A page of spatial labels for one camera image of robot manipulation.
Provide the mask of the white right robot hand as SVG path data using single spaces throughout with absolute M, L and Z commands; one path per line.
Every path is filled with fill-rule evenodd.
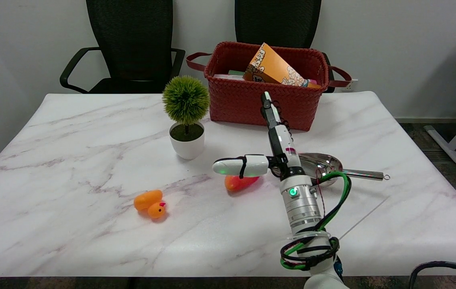
M 261 115 L 268 127 L 268 138 L 272 155 L 246 154 L 231 159 L 218 159 L 213 163 L 213 172 L 221 175 L 257 177 L 277 169 L 276 177 L 281 180 L 290 176 L 305 175 L 300 158 L 296 152 L 290 130 L 281 120 L 280 113 L 269 92 L 261 94 Z

